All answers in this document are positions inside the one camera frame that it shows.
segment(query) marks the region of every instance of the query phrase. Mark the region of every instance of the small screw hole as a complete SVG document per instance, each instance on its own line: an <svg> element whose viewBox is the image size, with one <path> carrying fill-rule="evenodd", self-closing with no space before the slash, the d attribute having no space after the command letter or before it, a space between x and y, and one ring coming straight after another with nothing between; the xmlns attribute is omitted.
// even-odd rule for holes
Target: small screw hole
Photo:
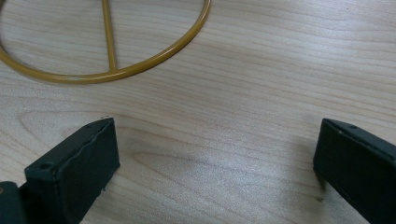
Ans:
<svg viewBox="0 0 396 224"><path fill-rule="evenodd" d="M45 170L47 168L50 168L52 165L53 165L52 162L47 161L40 165L40 169Z"/></svg>

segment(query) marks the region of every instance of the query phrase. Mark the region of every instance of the black clamp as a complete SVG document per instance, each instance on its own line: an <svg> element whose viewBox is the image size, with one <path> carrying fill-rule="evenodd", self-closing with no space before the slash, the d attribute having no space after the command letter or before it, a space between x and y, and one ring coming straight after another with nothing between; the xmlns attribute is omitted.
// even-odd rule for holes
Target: black clamp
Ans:
<svg viewBox="0 0 396 224"><path fill-rule="evenodd" d="M0 224L79 223L120 167L114 119L90 123L0 183Z"/></svg>

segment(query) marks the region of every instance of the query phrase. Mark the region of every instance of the yellow wire ring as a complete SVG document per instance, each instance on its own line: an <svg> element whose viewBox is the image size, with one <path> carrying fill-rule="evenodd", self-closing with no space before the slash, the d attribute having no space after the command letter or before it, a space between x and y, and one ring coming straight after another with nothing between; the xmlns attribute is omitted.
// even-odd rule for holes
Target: yellow wire ring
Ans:
<svg viewBox="0 0 396 224"><path fill-rule="evenodd" d="M115 53L114 53L114 41L111 30L110 15L108 0L102 0L103 11L105 18L105 28L106 28L106 42L107 42L107 52L109 59L110 71L105 73L90 74L90 75L60 75L55 73L49 73L44 71L39 71L34 68L25 66L17 61L13 60L3 48L0 47L0 60L2 60L6 65L12 69L25 74L28 77L33 77L49 82L65 83L65 84L92 84L92 83L102 83L113 81L125 77L130 77L141 72L144 72L162 62L169 59L186 45L188 45L195 36L200 32L204 26L207 17L209 15L209 10L212 0L205 0L204 8L195 22L195 24L190 28L190 30L184 34L177 42L168 47L167 49L161 51L160 53L146 59L143 62L136 63L134 65L118 69L116 68Z"/></svg>

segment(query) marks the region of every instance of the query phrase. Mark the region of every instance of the wooden table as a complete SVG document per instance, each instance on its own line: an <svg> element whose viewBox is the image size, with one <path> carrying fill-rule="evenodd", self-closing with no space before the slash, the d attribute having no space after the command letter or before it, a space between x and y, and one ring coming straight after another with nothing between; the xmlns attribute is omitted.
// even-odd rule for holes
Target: wooden table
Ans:
<svg viewBox="0 0 396 224"><path fill-rule="evenodd" d="M203 2L111 1L119 65L172 44ZM83 223L365 223L312 160L323 118L396 144L395 15L391 0L214 0L186 48L135 77L54 85L0 63L0 181L113 117L121 168ZM33 67L107 70L98 0L6 1L0 34Z"/></svg>

